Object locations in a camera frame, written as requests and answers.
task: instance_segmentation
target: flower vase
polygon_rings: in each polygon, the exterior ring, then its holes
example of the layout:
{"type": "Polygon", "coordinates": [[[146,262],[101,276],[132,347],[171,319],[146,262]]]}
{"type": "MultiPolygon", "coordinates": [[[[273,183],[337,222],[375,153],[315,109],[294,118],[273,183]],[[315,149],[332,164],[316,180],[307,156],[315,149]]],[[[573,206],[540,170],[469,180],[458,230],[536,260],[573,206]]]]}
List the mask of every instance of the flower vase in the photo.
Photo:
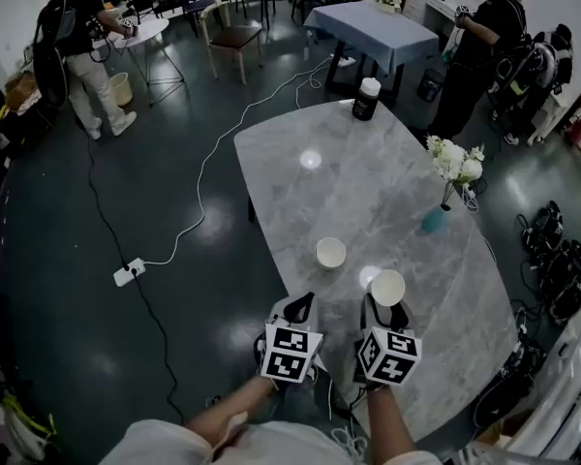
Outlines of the flower vase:
{"type": "Polygon", "coordinates": [[[425,233],[436,233],[447,222],[447,216],[450,210],[449,205],[445,203],[433,208],[422,219],[422,230],[425,233]]]}

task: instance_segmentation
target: blue tablecloth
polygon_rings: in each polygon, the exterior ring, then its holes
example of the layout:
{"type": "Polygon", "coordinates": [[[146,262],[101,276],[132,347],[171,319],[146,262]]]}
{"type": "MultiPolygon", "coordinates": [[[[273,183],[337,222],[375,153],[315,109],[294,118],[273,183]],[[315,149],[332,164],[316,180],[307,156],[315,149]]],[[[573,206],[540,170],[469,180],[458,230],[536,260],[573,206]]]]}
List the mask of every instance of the blue tablecloth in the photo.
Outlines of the blue tablecloth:
{"type": "Polygon", "coordinates": [[[317,7],[304,26],[328,33],[377,61],[386,73],[399,65],[439,52],[435,33],[403,15],[388,14],[372,3],[317,7]]]}

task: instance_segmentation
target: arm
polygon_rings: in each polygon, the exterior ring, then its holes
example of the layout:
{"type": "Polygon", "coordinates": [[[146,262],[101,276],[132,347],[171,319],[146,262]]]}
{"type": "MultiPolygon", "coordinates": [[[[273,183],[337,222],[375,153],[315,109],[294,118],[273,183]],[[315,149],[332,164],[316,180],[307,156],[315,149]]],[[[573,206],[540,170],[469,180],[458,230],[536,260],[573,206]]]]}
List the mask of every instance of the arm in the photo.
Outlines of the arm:
{"type": "Polygon", "coordinates": [[[373,459],[383,465],[395,456],[415,451],[415,444],[389,387],[368,392],[373,459]]]}
{"type": "Polygon", "coordinates": [[[467,29],[470,33],[477,36],[480,40],[487,43],[491,47],[495,45],[495,43],[500,39],[500,35],[498,35],[495,31],[489,29],[482,24],[478,24],[470,17],[465,17],[461,24],[463,29],[467,29]]]}
{"type": "Polygon", "coordinates": [[[253,377],[233,394],[197,415],[185,426],[215,447],[226,434],[230,418],[247,412],[251,417],[273,389],[270,379],[253,377]]]}
{"type": "Polygon", "coordinates": [[[108,14],[106,11],[98,11],[95,17],[100,22],[106,31],[114,31],[119,35],[123,35],[125,38],[129,38],[127,31],[123,26],[121,26],[114,17],[108,14]]]}

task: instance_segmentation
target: black and white marker cube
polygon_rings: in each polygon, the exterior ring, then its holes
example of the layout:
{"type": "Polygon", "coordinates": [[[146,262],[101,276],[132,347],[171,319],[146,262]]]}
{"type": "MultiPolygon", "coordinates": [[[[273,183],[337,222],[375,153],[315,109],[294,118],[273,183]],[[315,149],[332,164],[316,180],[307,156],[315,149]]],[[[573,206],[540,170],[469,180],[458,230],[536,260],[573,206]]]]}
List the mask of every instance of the black and white marker cube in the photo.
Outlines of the black and white marker cube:
{"type": "Polygon", "coordinates": [[[266,348],[260,374],[270,379],[302,383],[317,354],[322,334],[266,324],[266,348]]]}
{"type": "Polygon", "coordinates": [[[359,349],[366,379],[401,386],[422,358],[422,341],[390,330],[372,327],[359,349]]]}

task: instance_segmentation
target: white paper cup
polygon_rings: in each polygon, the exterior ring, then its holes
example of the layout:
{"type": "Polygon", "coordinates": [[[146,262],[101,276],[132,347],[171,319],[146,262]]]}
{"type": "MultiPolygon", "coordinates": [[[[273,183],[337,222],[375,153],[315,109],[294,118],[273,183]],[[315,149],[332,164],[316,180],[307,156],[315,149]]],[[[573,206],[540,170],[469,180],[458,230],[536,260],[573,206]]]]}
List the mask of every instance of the white paper cup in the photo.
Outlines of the white paper cup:
{"type": "Polygon", "coordinates": [[[347,259],[347,247],[340,239],[325,237],[314,249],[317,262],[325,268],[338,268],[347,259]]]}
{"type": "Polygon", "coordinates": [[[382,306],[394,306],[405,295],[405,279],[395,270],[382,270],[370,283],[370,294],[382,306]]]}

